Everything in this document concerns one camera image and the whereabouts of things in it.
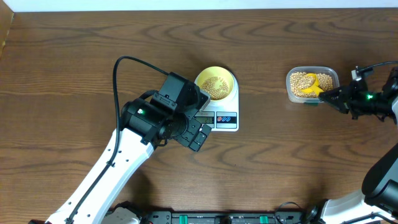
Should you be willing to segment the yellow plastic measuring scoop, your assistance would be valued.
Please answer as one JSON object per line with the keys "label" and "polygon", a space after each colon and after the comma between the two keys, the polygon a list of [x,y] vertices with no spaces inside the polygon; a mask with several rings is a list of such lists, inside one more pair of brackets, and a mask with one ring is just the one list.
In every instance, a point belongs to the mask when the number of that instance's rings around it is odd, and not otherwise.
{"label": "yellow plastic measuring scoop", "polygon": [[313,82],[310,86],[308,86],[307,88],[301,89],[301,92],[309,94],[309,93],[314,93],[316,94],[316,96],[319,96],[320,93],[323,92],[323,90],[319,87],[319,80],[317,78],[317,75],[315,73],[308,73],[305,75],[305,78],[312,78]]}

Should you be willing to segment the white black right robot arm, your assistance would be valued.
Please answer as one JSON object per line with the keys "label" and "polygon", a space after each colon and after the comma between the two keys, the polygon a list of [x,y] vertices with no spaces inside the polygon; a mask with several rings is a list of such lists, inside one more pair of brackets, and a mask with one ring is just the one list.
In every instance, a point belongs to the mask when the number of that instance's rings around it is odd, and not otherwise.
{"label": "white black right robot arm", "polygon": [[[368,90],[366,77],[373,67],[356,68],[352,81],[320,93],[319,99],[353,119],[374,115],[397,121],[397,67],[379,93]],[[302,223],[397,223],[397,147],[392,147],[366,174],[361,189],[339,199],[324,200],[302,218]]]}

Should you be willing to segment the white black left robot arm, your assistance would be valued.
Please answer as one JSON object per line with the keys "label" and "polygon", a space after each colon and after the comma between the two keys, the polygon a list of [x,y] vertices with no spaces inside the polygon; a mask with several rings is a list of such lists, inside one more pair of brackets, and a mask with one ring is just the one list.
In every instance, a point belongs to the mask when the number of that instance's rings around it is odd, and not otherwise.
{"label": "white black left robot arm", "polygon": [[46,223],[101,223],[133,173],[158,147],[175,140],[197,152],[211,128],[195,119],[210,95],[176,73],[118,111],[117,127],[72,196]]}

